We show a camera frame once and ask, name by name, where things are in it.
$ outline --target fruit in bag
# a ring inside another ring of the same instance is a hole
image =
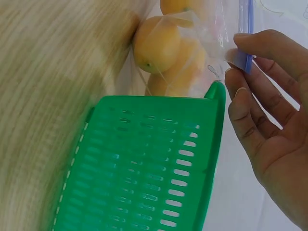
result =
[[[180,38],[179,28],[168,18],[155,16],[147,19],[133,41],[137,66],[151,74],[167,71],[177,59]]]
[[[160,0],[163,15],[194,11],[201,21],[205,21],[204,0]]]
[[[183,38],[173,66],[162,74],[152,74],[145,95],[186,97],[191,84],[205,67],[206,52],[194,38]]]

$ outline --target fingernail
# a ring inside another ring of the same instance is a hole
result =
[[[234,34],[234,38],[242,38],[242,37],[247,37],[250,34],[247,33],[238,33],[238,34]]]
[[[231,71],[231,70],[233,70],[233,69],[235,69],[235,68],[233,68],[233,67],[228,68],[228,69],[226,70],[226,72],[225,72],[225,75],[227,74],[228,71]]]
[[[247,90],[246,88],[244,88],[244,87],[241,87],[241,88],[239,88],[237,91],[236,91],[236,94],[235,94],[235,96],[239,93],[239,91],[241,91],[241,90]]]

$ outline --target human hand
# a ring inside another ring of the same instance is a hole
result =
[[[273,30],[236,35],[240,50],[300,104],[297,111],[253,66],[250,75],[232,68],[226,85],[229,116],[259,182],[280,209],[308,230],[308,50]],[[271,123],[262,108],[283,127]]]

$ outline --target beige fabric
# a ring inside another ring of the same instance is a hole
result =
[[[0,231],[48,230],[87,111],[155,1],[0,0]]]

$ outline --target finger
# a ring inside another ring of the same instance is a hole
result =
[[[225,83],[229,92],[231,99],[234,98],[237,90],[241,87],[244,87],[249,90],[249,86],[244,78],[243,73],[235,68],[231,68],[226,72]],[[280,129],[274,125],[264,111],[261,109],[255,98],[251,95],[251,117],[262,134],[262,136],[266,139],[275,136],[279,133]]]
[[[267,110],[282,126],[285,126],[296,114],[297,110],[282,96],[271,81],[253,65],[251,74],[245,74],[250,90]]]
[[[276,61],[295,80],[308,77],[308,50],[278,31],[235,35],[234,42],[248,54]]]
[[[278,63],[266,58],[257,57],[255,59],[258,67],[273,79],[286,93],[288,93],[297,103],[301,104],[299,94],[299,84]]]
[[[250,107],[250,93],[245,88],[239,88],[229,106],[229,117],[239,141],[253,161],[265,139],[251,118]]]

